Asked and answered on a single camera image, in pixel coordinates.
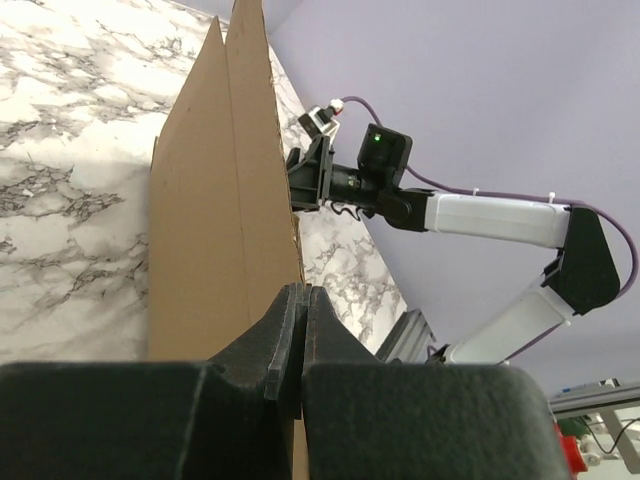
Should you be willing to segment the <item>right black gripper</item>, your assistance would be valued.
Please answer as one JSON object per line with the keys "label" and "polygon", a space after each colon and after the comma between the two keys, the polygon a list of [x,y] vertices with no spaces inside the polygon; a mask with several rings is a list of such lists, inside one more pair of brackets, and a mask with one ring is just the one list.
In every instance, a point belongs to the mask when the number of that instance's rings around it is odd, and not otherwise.
{"label": "right black gripper", "polygon": [[292,148],[286,158],[290,205],[294,212],[317,211],[326,203],[373,212],[380,187],[363,171],[335,164],[328,136],[317,136],[309,148]]}

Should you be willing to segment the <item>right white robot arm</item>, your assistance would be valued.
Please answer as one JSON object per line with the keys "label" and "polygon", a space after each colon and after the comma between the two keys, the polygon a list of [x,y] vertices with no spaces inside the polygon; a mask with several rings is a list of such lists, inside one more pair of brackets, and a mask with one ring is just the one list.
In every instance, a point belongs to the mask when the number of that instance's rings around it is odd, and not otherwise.
{"label": "right white robot arm", "polygon": [[599,213],[584,205],[478,193],[404,189],[410,136],[371,124],[354,168],[334,162],[332,140],[318,135],[286,160],[290,203],[315,211],[326,203],[381,216],[399,230],[456,234],[553,249],[555,259],[491,322],[440,348],[444,364],[500,364],[569,323],[618,299],[625,290]]}

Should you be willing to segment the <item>brown cardboard box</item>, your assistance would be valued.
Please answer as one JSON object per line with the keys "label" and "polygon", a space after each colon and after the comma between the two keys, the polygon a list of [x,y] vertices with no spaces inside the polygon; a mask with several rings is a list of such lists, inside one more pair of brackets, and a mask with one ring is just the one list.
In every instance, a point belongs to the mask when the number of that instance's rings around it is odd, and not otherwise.
{"label": "brown cardboard box", "polygon": [[149,184],[151,362],[203,371],[185,479],[289,479],[306,316],[263,7],[213,20]]}

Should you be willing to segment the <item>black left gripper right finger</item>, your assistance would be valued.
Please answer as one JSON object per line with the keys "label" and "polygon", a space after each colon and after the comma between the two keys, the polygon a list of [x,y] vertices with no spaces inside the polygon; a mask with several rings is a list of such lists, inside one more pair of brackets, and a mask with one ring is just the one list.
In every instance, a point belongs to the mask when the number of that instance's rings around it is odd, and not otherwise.
{"label": "black left gripper right finger", "polygon": [[506,366],[383,363],[309,298],[302,376],[313,479],[566,479],[548,401]]}

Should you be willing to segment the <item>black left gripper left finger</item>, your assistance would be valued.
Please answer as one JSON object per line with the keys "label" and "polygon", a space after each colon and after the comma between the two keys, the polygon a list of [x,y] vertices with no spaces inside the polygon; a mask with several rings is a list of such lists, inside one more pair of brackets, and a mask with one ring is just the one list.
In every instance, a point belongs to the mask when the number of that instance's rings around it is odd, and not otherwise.
{"label": "black left gripper left finger", "polygon": [[5,479],[288,479],[303,288],[205,361],[1,369]]}

